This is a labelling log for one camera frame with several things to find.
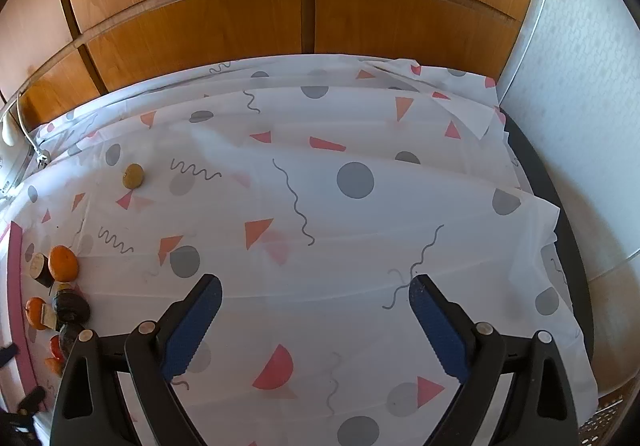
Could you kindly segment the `small yellow-brown round fruit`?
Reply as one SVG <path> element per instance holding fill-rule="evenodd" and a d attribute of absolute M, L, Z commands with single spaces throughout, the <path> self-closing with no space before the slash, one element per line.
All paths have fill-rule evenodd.
<path fill-rule="evenodd" d="M 139 188 L 144 181 L 144 169 L 140 164 L 129 164 L 122 174 L 122 185 L 128 190 Z"/>

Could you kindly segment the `large orange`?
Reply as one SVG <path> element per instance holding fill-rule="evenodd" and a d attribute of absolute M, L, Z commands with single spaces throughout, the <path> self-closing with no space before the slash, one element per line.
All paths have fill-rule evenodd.
<path fill-rule="evenodd" d="M 73 282 L 79 275 L 78 258 L 68 247 L 57 245 L 50 250 L 49 269 L 56 282 Z"/>

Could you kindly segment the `patterned white tablecloth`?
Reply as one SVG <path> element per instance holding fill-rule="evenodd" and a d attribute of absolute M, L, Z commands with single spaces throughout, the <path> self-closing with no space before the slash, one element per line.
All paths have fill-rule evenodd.
<path fill-rule="evenodd" d="M 100 334 L 206 273 L 221 310 L 174 388 L 211 445 L 416 445 L 457 391 L 412 314 L 431 276 L 472 319 L 551 333 L 579 421 L 598 389 L 491 78 L 409 60 L 219 63 L 43 126 L 1 187 L 21 265 L 64 245 Z M 143 184 L 122 185 L 131 163 Z"/>

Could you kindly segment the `small red tomato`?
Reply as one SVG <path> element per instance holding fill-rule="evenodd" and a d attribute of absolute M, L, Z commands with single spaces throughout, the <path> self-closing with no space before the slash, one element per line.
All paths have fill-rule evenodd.
<path fill-rule="evenodd" d="M 60 337 L 57 334 L 55 334 L 55 336 L 52 336 L 52 338 L 50 339 L 49 350 L 51 355 L 57 362 L 65 362 L 65 356 L 60 346 Z"/>

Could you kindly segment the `dark avocado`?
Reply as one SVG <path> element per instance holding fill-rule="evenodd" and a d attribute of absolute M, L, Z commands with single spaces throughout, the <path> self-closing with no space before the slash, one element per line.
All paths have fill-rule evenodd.
<path fill-rule="evenodd" d="M 83 325 L 91 317 L 91 308 L 88 302 L 73 289 L 56 292 L 52 307 L 56 319 L 62 325 L 67 325 L 68 323 Z"/>

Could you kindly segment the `dark cut eggplant piece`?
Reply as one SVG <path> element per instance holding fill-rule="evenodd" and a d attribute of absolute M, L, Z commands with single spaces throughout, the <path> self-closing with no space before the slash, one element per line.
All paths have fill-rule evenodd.
<path fill-rule="evenodd" d="M 54 278 L 49 268 L 49 258 L 42 253 L 37 253 L 29 263 L 29 276 L 44 288 L 51 288 Z"/>

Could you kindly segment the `pink-rimmed white tray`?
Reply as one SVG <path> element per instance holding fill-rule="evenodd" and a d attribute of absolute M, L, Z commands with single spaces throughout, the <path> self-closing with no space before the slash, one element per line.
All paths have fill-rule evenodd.
<path fill-rule="evenodd" d="M 21 388 L 28 394 L 37 386 L 30 359 L 22 303 L 21 256 L 23 229 L 15 221 L 9 223 L 8 255 L 6 255 L 6 296 L 8 297 L 9 328 L 12 342 L 18 348 L 15 357 Z"/>

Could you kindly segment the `wooden wall panelling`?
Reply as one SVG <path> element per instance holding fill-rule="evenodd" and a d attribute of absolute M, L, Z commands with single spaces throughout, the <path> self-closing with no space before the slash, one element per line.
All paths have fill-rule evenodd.
<path fill-rule="evenodd" d="M 270 54 L 498 78 L 532 0 L 1 0 L 1 100 L 35 127 L 134 83 Z"/>

